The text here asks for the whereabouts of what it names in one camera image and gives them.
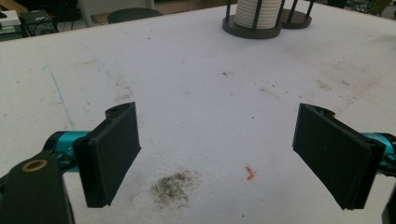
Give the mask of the white metal stand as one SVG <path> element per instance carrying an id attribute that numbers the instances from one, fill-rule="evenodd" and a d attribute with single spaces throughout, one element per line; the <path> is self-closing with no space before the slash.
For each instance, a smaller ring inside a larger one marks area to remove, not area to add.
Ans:
<path id="1" fill-rule="evenodd" d="M 78 6 L 87 27 L 92 27 L 92 12 L 90 2 L 91 0 L 78 0 Z"/>

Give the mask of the stack of white paper cups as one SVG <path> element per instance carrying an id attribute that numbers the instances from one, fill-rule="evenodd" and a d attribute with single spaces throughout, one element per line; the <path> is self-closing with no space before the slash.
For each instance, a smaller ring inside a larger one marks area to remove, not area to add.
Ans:
<path id="1" fill-rule="evenodd" d="M 258 2 L 259 0 L 238 0 L 235 23 L 245 28 L 251 28 L 255 20 Z M 276 26 L 281 3 L 282 0 L 262 0 L 257 29 L 271 29 Z"/>

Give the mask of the white equipment box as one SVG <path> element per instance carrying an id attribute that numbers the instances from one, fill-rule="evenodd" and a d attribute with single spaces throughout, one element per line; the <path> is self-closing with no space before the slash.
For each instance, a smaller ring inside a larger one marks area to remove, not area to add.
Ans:
<path id="1" fill-rule="evenodd" d="M 0 11 L 0 26 L 16 26 L 21 25 L 20 18 L 16 10 Z"/>

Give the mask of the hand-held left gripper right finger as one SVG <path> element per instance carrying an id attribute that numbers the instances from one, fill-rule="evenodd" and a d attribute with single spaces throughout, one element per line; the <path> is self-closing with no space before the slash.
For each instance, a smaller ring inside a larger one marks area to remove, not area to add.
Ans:
<path id="1" fill-rule="evenodd" d="M 359 133 L 323 107 L 299 106 L 292 147 L 343 209 L 365 206 L 377 174 L 396 177 L 396 136 Z"/>

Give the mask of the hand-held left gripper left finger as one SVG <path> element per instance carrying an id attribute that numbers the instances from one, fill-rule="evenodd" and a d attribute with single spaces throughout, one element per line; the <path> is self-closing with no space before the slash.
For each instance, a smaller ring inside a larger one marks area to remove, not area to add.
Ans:
<path id="1" fill-rule="evenodd" d="M 58 160 L 61 172 L 78 173 L 86 204 L 110 205 L 141 146 L 134 103 L 116 105 L 91 131 L 62 131 L 46 142 L 48 153 Z"/>

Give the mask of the black round stool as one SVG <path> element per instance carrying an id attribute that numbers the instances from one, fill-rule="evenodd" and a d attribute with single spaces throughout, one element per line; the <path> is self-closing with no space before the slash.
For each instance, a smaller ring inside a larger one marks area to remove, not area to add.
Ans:
<path id="1" fill-rule="evenodd" d="M 135 21 L 146 18 L 158 17 L 163 14 L 152 8 L 141 8 L 141 7 L 133 7 L 133 8 L 125 8 L 114 11 L 107 16 L 108 23 L 118 23 L 125 21 Z"/>

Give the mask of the black equipment box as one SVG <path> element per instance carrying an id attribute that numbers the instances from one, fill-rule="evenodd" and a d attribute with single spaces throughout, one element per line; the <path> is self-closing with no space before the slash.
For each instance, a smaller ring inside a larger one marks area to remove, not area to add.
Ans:
<path id="1" fill-rule="evenodd" d="M 44 9 L 22 12 L 21 20 L 30 36 L 58 33 L 54 20 Z"/>

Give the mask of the black wire cup rack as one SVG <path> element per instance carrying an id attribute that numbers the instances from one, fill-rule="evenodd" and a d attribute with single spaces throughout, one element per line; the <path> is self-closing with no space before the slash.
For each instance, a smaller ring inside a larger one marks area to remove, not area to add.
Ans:
<path id="1" fill-rule="evenodd" d="M 222 20 L 222 29 L 230 35 L 235 35 L 248 39 L 269 39 L 277 37 L 281 29 L 304 29 L 307 28 L 312 17 L 310 16 L 315 0 L 309 0 L 309 5 L 306 12 L 301 12 L 296 9 L 299 0 L 293 0 L 290 9 L 284 8 L 286 0 L 282 0 L 280 9 L 278 11 L 276 26 L 271 29 L 257 29 L 257 21 L 262 4 L 259 0 L 255 20 L 251 28 L 245 28 L 235 23 L 235 14 L 231 14 L 231 0 L 227 0 L 226 15 Z"/>

